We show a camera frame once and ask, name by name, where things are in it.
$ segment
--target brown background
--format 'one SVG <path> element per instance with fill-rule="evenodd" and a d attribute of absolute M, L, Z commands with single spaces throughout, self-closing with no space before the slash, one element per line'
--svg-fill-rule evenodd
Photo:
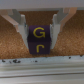
<path fill-rule="evenodd" d="M 49 25 L 57 11 L 20 12 L 26 15 L 27 24 Z M 21 35 L 13 25 L 0 16 L 0 59 L 51 57 L 84 54 L 84 11 L 77 11 L 59 33 L 55 48 L 49 55 L 31 55 Z"/>

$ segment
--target dark purple object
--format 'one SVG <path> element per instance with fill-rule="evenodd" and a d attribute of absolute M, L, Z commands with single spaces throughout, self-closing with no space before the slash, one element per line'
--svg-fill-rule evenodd
<path fill-rule="evenodd" d="M 50 26 L 30 26 L 27 38 L 30 54 L 50 53 Z"/>

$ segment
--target yellow letter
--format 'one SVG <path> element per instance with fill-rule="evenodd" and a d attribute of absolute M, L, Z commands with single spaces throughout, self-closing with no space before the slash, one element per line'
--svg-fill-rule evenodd
<path fill-rule="evenodd" d="M 34 36 L 37 37 L 37 38 L 41 38 L 41 37 L 44 37 L 44 38 L 45 38 L 45 32 L 40 32 L 40 34 L 42 34 L 41 36 L 37 36 L 37 35 L 36 35 L 36 31 L 37 31 L 38 29 L 44 30 L 44 29 L 41 28 L 41 27 L 36 28 L 36 29 L 33 31 Z"/>
<path fill-rule="evenodd" d="M 42 46 L 44 48 L 44 45 L 37 45 L 37 53 L 39 53 L 39 47 Z"/>

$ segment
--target brown cork surface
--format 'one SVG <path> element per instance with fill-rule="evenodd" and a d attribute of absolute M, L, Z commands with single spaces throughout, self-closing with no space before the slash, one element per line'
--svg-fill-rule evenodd
<path fill-rule="evenodd" d="M 27 24 L 49 25 L 55 11 L 20 12 L 26 15 Z M 59 33 L 55 48 L 49 55 L 31 55 L 21 35 L 0 16 L 0 59 L 51 57 L 84 54 L 84 11 L 77 11 Z"/>

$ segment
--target corkboard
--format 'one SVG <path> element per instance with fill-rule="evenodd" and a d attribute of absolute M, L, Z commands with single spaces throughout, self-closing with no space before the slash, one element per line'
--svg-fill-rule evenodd
<path fill-rule="evenodd" d="M 20 12 L 26 15 L 27 24 L 49 25 L 57 11 Z M 31 55 L 21 35 L 13 25 L 0 16 L 0 59 L 51 57 L 84 54 L 84 11 L 77 11 L 59 33 L 54 49 L 49 55 Z"/>

